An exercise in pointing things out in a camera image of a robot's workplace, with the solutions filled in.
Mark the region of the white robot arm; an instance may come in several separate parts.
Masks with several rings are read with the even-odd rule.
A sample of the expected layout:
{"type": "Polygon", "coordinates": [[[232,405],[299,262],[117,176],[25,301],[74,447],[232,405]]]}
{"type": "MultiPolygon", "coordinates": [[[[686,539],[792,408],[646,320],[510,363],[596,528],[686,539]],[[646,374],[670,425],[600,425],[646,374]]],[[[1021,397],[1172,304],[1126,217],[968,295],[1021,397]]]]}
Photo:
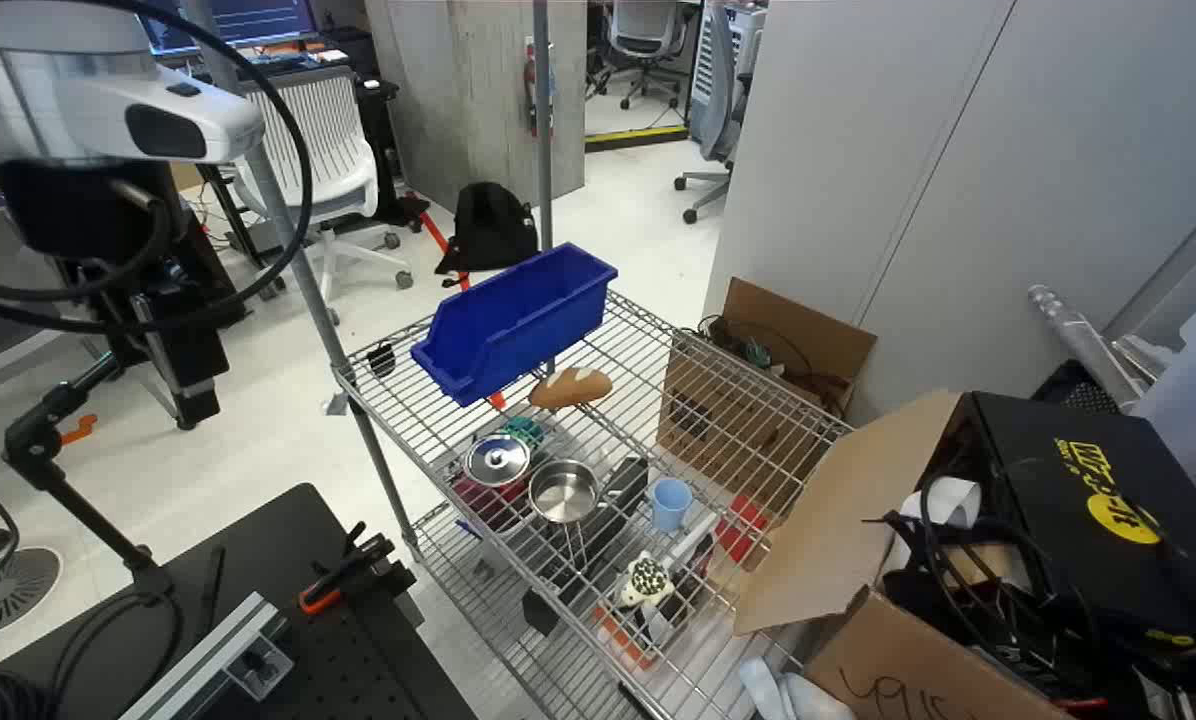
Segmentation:
{"type": "Polygon", "coordinates": [[[154,0],[0,0],[0,165],[243,158],[261,108],[163,69],[147,22],[187,27],[154,0]]]}

